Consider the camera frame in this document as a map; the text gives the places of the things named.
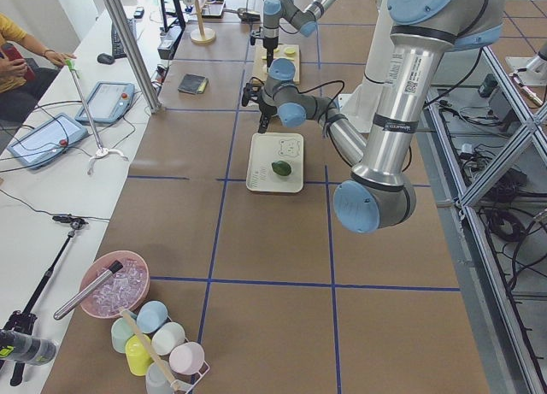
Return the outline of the person's hand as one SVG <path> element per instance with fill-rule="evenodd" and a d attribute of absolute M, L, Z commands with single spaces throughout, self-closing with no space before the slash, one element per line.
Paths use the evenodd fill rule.
<path fill-rule="evenodd" d="M 66 65 L 67 60 L 76 59 L 76 56 L 68 53 L 61 53 L 56 51 L 48 51 L 45 57 L 56 67 L 62 68 Z"/>

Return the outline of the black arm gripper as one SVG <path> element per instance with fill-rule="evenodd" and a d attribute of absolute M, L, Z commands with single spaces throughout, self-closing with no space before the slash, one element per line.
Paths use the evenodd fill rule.
<path fill-rule="evenodd" d="M 279 46 L 279 27 L 270 28 L 260 26 L 250 32 L 250 43 L 255 44 L 257 39 L 262 41 L 264 49 L 276 49 Z"/>

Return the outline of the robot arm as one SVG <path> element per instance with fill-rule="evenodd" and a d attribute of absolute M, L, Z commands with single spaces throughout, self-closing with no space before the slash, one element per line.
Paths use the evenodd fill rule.
<path fill-rule="evenodd" d="M 284 126 L 313 120 L 350 164 L 351 177 L 333 196 L 336 216 L 348 230 L 370 233 L 406 221 L 415 210 L 415 190 L 403 173 L 403 162 L 418 125 L 432 78 L 444 54 L 495 43 L 502 31 L 505 0 L 385 0 L 392 25 L 393 49 L 385 57 L 387 72 L 367 136 L 350 124 L 333 99 L 301 92 L 295 66 L 273 51 L 279 24 L 287 21 L 310 35 L 336 0 L 314 0 L 298 8 L 293 0 L 266 0 L 262 26 L 252 40 L 266 51 L 268 76 L 244 87 L 243 103 L 261 111 L 265 132 L 273 116 Z"/>
<path fill-rule="evenodd" d="M 275 58 L 274 50 L 279 46 L 280 22 L 286 21 L 297 32 L 308 37 L 317 30 L 317 21 L 336 0 L 313 0 L 304 10 L 294 0 L 265 0 L 262 8 L 262 26 L 250 33 L 250 43 L 262 41 L 266 50 L 268 77 L 263 86 L 248 83 L 244 88 L 242 104 L 256 102 L 261 110 L 259 133 L 265 133 L 271 117 L 278 115 L 289 126 L 300 126 L 305 122 L 306 110 L 300 103 L 275 103 L 274 95 L 284 87 L 294 89 L 295 65 L 285 58 Z"/>

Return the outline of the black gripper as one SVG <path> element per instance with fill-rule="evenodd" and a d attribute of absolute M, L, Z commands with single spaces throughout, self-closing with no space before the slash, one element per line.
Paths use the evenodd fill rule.
<path fill-rule="evenodd" d="M 272 116 L 276 115 L 276 108 L 266 103 L 262 93 L 263 85 L 249 81 L 242 90 L 241 105 L 247 107 L 250 103 L 256 103 L 262 114 L 259 122 L 258 133 L 265 133 L 268 130 Z"/>

